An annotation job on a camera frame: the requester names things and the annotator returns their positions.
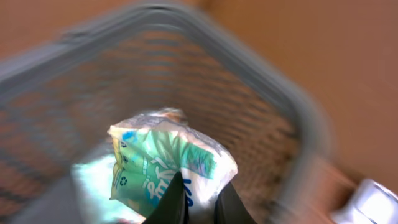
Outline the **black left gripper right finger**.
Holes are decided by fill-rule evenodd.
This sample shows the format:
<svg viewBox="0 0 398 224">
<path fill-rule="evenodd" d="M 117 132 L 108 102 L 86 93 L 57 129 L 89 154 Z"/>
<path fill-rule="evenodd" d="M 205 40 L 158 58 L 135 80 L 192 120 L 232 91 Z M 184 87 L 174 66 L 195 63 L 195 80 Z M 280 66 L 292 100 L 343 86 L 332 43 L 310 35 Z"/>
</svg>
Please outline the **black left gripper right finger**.
<svg viewBox="0 0 398 224">
<path fill-rule="evenodd" d="M 231 182 L 224 187 L 217 198 L 214 224 L 256 224 Z"/>
</svg>

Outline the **small teal tissue pack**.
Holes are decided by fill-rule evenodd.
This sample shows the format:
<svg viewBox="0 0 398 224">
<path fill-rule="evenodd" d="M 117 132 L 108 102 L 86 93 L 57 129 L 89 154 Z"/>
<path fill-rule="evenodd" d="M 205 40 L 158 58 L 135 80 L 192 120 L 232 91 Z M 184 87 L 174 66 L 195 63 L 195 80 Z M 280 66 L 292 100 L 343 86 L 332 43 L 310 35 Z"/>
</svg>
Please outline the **small teal tissue pack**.
<svg viewBox="0 0 398 224">
<path fill-rule="evenodd" d="M 181 173 L 190 223 L 212 223 L 215 203 L 238 173 L 220 143 L 191 127 L 182 110 L 161 108 L 110 126 L 116 162 L 111 199 L 149 217 Z"/>
</svg>

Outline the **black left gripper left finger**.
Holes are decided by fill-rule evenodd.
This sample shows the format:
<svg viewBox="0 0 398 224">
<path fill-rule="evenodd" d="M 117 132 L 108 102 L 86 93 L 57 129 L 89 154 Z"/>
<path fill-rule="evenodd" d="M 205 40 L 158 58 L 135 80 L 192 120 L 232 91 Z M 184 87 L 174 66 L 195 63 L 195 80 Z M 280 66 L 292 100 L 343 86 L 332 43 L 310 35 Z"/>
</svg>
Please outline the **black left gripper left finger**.
<svg viewBox="0 0 398 224">
<path fill-rule="evenodd" d="M 183 178 L 176 173 L 158 206 L 142 224 L 187 224 L 188 205 Z"/>
</svg>

